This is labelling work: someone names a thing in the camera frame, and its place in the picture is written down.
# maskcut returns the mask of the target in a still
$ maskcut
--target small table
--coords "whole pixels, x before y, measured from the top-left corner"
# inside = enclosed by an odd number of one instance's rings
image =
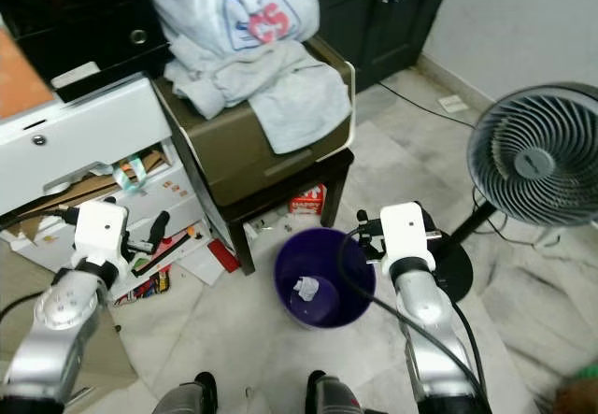
[[[320,162],[315,162],[279,183],[258,191],[229,206],[217,206],[231,235],[236,257],[241,263],[245,275],[255,271],[251,251],[243,229],[247,222],[272,208],[275,208],[293,196],[323,183],[326,187],[326,199],[321,213],[320,223],[332,227],[335,223],[340,197],[345,186],[349,167],[353,163],[353,153],[346,149]]]

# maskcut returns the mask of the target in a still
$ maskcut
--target drawer handle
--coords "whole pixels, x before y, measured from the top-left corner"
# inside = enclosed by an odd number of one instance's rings
[[[135,29],[131,31],[129,38],[134,45],[143,45],[148,40],[148,33],[143,29]]]
[[[48,140],[44,136],[33,136],[31,141],[34,142],[34,145],[44,146]]]

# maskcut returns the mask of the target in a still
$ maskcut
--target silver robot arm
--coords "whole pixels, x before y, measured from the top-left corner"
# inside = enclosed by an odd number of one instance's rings
[[[36,301],[34,323],[5,375],[0,412],[60,413],[69,399],[107,291],[123,278],[127,210],[90,201],[78,212],[72,265]]]
[[[451,325],[450,299],[432,274],[435,261],[427,248],[421,207],[414,202],[384,207],[380,221],[386,246],[382,270],[392,280],[398,310],[471,369],[463,343]],[[411,327],[402,324],[401,328],[420,413],[487,412],[478,403],[471,381],[445,353]]]

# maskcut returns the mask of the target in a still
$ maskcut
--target fan stand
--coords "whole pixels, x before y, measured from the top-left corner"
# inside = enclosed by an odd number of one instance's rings
[[[436,281],[454,302],[463,299],[474,283],[473,266],[461,243],[495,211],[496,207],[486,201],[457,227],[452,235],[442,232],[441,239],[429,244],[430,252],[436,261]]]

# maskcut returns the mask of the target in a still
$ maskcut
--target purple trash bin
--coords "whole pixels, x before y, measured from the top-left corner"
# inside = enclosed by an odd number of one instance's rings
[[[303,325],[342,327],[356,321],[370,301],[354,292],[336,269],[336,254],[345,237],[334,229],[305,230],[289,239],[278,253],[274,282],[282,305]],[[376,273],[353,239],[347,244],[344,263],[352,281],[374,294]],[[293,286],[300,277],[312,277],[320,288],[311,302],[301,299]]]

